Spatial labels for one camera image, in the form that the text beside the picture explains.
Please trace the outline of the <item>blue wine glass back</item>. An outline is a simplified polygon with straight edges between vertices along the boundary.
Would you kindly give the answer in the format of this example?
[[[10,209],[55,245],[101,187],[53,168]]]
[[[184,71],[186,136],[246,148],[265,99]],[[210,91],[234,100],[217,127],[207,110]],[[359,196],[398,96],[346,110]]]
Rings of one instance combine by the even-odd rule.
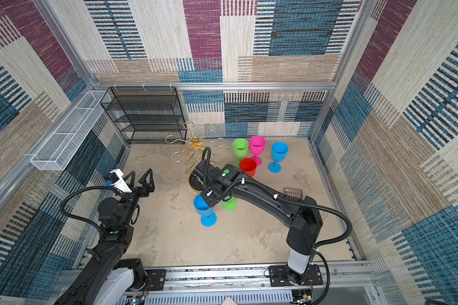
[[[193,206],[201,217],[201,224],[205,227],[211,227],[216,224],[217,216],[214,208],[208,206],[201,194],[198,194],[193,200]]]

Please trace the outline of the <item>blue wine glass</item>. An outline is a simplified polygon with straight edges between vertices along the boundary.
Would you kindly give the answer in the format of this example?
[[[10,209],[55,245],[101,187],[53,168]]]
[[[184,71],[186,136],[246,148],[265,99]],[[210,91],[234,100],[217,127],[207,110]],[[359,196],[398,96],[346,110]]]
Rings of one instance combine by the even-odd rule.
[[[201,217],[201,224],[205,227],[211,227],[216,224],[217,216],[214,208],[208,206],[201,194],[198,194],[193,200],[193,206]]]
[[[287,144],[283,142],[273,143],[271,149],[272,162],[268,164],[268,170],[270,172],[276,174],[281,171],[282,167],[279,163],[286,158],[288,151],[289,147]]]

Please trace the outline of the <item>green wine glass back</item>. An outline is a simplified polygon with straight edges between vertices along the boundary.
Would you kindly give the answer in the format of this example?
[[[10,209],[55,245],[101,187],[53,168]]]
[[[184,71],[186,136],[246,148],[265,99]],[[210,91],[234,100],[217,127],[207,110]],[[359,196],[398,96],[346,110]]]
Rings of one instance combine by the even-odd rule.
[[[233,211],[237,208],[237,199],[228,196],[222,201],[222,206],[227,211]]]

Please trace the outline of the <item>green wine glass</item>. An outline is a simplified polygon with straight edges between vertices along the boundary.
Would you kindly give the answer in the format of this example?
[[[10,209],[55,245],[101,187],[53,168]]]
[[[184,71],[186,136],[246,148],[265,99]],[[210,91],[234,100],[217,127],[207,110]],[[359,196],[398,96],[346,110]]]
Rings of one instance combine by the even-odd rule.
[[[233,211],[237,208],[237,199],[228,196],[222,201],[222,206],[227,211]]]
[[[236,157],[234,165],[239,167],[240,162],[246,157],[249,150],[249,142],[246,139],[239,138],[232,142],[233,153]]]

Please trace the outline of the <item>green wine glass front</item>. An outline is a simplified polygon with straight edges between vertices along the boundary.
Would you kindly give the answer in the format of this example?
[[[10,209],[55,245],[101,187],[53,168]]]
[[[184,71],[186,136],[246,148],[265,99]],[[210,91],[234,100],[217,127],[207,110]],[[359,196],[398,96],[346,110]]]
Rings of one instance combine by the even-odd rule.
[[[240,162],[246,157],[249,150],[249,142],[246,139],[239,138],[232,142],[233,153],[236,157],[234,165],[239,167]]]

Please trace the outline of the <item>red wine glass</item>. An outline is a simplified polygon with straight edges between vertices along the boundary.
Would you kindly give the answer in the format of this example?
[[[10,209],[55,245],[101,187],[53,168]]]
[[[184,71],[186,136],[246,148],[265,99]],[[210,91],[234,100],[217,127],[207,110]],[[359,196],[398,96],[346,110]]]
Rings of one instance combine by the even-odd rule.
[[[244,158],[239,162],[239,168],[250,177],[254,177],[257,167],[257,162],[251,158]]]

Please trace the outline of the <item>pink wine glass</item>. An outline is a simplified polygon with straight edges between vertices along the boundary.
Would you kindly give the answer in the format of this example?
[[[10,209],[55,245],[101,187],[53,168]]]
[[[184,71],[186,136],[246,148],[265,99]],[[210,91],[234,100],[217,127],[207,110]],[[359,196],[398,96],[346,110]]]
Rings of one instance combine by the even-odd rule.
[[[252,153],[252,159],[256,161],[256,165],[260,166],[262,164],[262,159],[260,155],[265,150],[266,140],[261,136],[253,136],[249,140],[249,150]]]

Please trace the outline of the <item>blue wine glass front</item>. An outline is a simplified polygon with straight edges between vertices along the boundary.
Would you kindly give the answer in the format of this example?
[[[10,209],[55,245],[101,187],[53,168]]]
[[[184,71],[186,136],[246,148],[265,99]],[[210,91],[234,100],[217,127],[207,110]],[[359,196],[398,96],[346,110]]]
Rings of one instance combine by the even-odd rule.
[[[282,167],[279,163],[286,158],[288,151],[289,147],[287,144],[283,142],[273,143],[271,149],[272,162],[268,164],[268,170],[270,172],[276,174],[281,171]]]

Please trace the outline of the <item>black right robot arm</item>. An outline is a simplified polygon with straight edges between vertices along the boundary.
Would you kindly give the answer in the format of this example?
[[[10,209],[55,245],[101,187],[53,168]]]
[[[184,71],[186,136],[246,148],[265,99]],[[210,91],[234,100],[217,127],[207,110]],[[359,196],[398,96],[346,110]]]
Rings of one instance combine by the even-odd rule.
[[[245,200],[268,212],[289,228],[286,242],[291,252],[282,270],[282,279],[292,285],[302,285],[308,280],[307,268],[318,254],[318,248],[343,241],[352,233],[352,223],[342,212],[318,205],[309,196],[298,199],[272,189],[241,169],[227,164],[222,169],[211,165],[211,148],[206,147],[201,162],[192,176],[203,186],[201,197],[209,207],[214,207],[226,198]],[[318,241],[323,227],[320,212],[339,217],[346,223],[341,235]]]

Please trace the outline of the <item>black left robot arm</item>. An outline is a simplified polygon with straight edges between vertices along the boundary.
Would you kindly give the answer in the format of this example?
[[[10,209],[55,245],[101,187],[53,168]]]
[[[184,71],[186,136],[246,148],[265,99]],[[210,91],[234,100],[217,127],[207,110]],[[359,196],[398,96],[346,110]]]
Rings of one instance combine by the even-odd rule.
[[[71,199],[96,189],[114,194],[99,203],[97,222],[66,210]],[[80,189],[63,199],[59,207],[61,214],[92,225],[99,233],[99,240],[88,251],[92,257],[87,265],[56,304],[116,304],[126,291],[140,291],[143,295],[149,292],[152,280],[141,259],[123,259],[123,255],[131,244],[139,217],[139,200],[154,191],[152,169],[140,179],[136,179],[135,172],[123,175],[120,169],[115,169],[110,171],[104,185]]]

